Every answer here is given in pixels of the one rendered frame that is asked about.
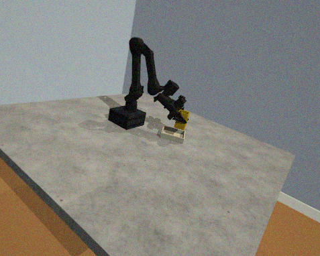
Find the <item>tan shallow tray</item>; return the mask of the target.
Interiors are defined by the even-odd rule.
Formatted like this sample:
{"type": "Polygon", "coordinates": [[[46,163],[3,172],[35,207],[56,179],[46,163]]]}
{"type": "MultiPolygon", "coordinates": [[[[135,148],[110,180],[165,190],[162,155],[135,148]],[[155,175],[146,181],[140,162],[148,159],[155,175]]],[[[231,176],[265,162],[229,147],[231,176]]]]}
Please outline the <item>tan shallow tray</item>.
{"type": "Polygon", "coordinates": [[[168,139],[171,141],[183,143],[185,137],[185,131],[174,127],[163,126],[160,138],[168,139]]]}

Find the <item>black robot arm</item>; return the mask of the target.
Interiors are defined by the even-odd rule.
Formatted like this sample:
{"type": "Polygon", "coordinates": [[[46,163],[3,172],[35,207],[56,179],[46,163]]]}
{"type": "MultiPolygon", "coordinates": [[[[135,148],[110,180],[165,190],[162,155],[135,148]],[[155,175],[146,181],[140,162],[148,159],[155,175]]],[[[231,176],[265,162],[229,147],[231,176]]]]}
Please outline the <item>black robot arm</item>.
{"type": "MultiPolygon", "coordinates": [[[[129,48],[132,54],[132,83],[129,89],[129,94],[124,97],[125,108],[123,109],[130,113],[138,111],[137,100],[144,93],[144,86],[140,84],[141,55],[144,55],[146,58],[146,67],[148,72],[148,94],[154,96],[155,94],[163,91],[154,97],[154,102],[158,100],[162,105],[164,105],[166,101],[170,99],[169,96],[172,96],[179,89],[179,86],[171,80],[169,80],[165,86],[160,86],[156,77],[154,53],[144,43],[142,38],[131,38],[129,40],[129,48]]],[[[186,103],[186,99],[182,95],[178,97],[178,100],[173,101],[174,103],[172,104],[174,107],[179,107],[186,103]]],[[[178,109],[178,107],[176,109],[178,109]]]]}

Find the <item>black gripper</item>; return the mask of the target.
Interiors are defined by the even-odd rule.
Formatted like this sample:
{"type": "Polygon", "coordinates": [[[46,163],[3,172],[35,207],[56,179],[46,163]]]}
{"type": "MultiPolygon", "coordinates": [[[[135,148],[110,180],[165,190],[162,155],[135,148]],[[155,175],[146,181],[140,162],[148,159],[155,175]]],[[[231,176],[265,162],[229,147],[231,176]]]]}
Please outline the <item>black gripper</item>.
{"type": "Polygon", "coordinates": [[[165,109],[167,109],[169,111],[169,114],[167,115],[168,116],[168,119],[171,120],[175,120],[175,121],[180,121],[181,123],[187,123],[185,121],[185,119],[183,118],[183,116],[181,115],[181,112],[179,112],[180,109],[184,110],[184,104],[181,105],[181,106],[175,106],[172,104],[174,103],[173,101],[174,99],[168,99],[166,101],[166,103],[163,105],[165,109]],[[176,109],[178,107],[178,109],[176,109]],[[183,108],[182,108],[183,107],[183,108]]]}

